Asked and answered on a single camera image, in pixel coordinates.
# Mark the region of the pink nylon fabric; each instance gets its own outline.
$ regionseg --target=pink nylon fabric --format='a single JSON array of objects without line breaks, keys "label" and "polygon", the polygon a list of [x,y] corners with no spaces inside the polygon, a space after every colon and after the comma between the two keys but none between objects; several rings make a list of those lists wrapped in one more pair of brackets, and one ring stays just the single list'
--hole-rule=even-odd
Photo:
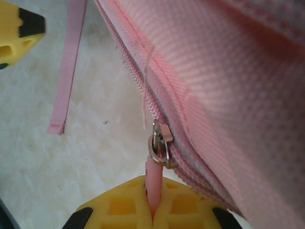
[{"label": "pink nylon fabric", "polygon": [[186,163],[254,228],[305,228],[304,11],[245,2],[99,0],[142,71],[154,47],[148,84]]},{"label": "pink nylon fabric", "polygon": [[67,0],[67,29],[53,114],[48,133],[61,135],[66,124],[87,0]]}]

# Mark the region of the loose thread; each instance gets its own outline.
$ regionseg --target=loose thread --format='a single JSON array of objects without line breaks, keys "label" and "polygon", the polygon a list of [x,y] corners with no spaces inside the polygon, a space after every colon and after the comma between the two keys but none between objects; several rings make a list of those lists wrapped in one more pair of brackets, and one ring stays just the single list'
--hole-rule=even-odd
[{"label": "loose thread", "polygon": [[149,60],[152,56],[152,52],[154,50],[154,46],[150,49],[147,59],[146,59],[146,65],[144,68],[144,85],[143,85],[143,97],[142,97],[142,115],[143,115],[143,128],[147,129],[147,118],[146,118],[146,90],[147,90],[147,77],[148,77],[148,67],[149,67]]}]

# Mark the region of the white rug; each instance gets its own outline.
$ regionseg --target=white rug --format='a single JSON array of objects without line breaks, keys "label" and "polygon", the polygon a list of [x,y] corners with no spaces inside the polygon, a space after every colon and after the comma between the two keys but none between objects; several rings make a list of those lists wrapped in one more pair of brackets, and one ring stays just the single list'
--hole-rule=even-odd
[{"label": "white rug", "polygon": [[[60,229],[79,205],[144,174],[152,130],[142,128],[141,93],[89,0],[65,134],[47,134],[65,1],[8,2],[43,15],[47,34],[0,71],[0,197],[22,229]],[[164,175],[179,181],[172,171]]]}]

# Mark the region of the pink webbing strap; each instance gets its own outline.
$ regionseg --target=pink webbing strap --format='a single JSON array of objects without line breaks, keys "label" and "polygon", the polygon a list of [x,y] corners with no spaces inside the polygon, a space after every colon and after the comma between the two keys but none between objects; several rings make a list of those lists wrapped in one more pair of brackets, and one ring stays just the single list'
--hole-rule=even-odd
[{"label": "pink webbing strap", "polygon": [[147,203],[151,210],[152,221],[161,203],[162,179],[163,179],[163,166],[153,162],[150,156],[147,157],[145,164],[145,186],[147,191]]},{"label": "pink webbing strap", "polygon": [[67,28],[56,101],[48,133],[64,131],[87,0],[67,0]]}]

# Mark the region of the metal zipper slider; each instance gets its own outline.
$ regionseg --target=metal zipper slider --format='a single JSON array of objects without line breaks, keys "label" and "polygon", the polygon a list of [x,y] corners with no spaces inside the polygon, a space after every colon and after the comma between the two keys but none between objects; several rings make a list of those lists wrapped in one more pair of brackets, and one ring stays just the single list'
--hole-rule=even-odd
[{"label": "metal zipper slider", "polygon": [[152,125],[152,135],[148,139],[148,152],[153,161],[167,169],[177,167],[172,157],[168,143],[173,141],[173,135],[166,124],[160,124],[155,119]]}]

